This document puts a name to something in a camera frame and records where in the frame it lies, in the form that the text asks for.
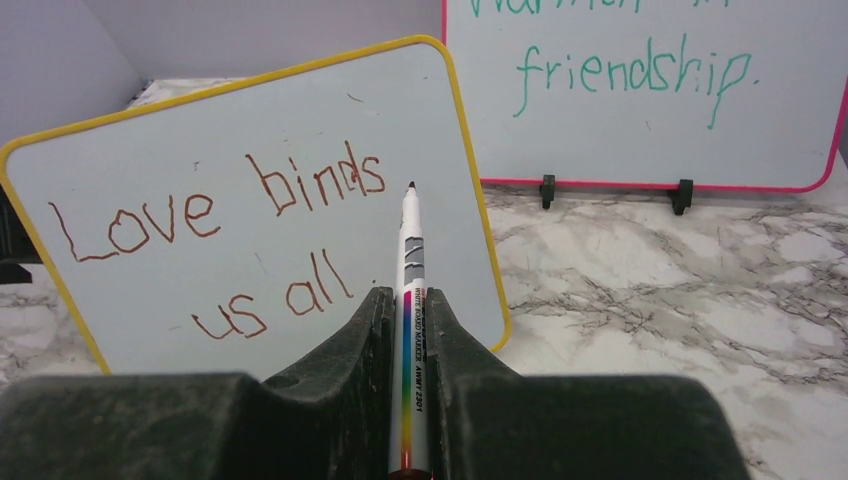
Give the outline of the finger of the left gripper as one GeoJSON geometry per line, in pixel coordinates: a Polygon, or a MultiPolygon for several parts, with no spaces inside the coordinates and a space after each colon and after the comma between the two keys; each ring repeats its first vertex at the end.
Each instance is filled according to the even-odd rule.
{"type": "Polygon", "coordinates": [[[40,263],[26,229],[1,188],[1,284],[31,284],[33,275],[24,265],[40,263]]]}

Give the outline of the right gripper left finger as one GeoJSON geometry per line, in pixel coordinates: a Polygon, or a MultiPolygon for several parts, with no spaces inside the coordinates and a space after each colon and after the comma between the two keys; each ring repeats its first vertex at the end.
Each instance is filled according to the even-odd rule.
{"type": "Polygon", "coordinates": [[[383,479],[393,293],[264,381],[42,376],[1,397],[5,479],[383,479]]]}

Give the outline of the pink framed whiteboard with writing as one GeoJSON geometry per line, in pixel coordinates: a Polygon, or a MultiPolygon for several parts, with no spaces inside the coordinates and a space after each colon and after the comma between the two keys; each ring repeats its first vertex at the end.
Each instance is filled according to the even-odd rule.
{"type": "Polygon", "coordinates": [[[480,177],[801,193],[836,160],[847,4],[447,1],[480,177]]]}

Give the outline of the yellow framed whiteboard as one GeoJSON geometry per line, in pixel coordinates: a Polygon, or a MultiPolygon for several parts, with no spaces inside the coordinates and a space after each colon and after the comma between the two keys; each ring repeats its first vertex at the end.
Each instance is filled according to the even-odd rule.
{"type": "Polygon", "coordinates": [[[266,378],[395,283],[401,201],[462,326],[511,334],[449,51],[411,36],[27,135],[3,189],[104,373],[266,378]]]}

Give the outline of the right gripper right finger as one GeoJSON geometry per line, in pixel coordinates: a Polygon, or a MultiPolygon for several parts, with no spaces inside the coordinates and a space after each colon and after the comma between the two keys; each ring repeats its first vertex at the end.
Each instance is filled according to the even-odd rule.
{"type": "Polygon", "coordinates": [[[683,376],[524,376],[426,300],[439,479],[745,479],[724,412],[683,376]]]}

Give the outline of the white marker with red cap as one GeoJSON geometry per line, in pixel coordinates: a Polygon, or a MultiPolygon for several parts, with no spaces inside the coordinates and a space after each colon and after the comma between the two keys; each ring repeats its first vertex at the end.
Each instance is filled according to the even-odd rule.
{"type": "Polygon", "coordinates": [[[410,182],[401,207],[396,285],[391,422],[388,443],[390,479],[430,479],[428,438],[426,282],[424,238],[416,185],[410,182]]]}

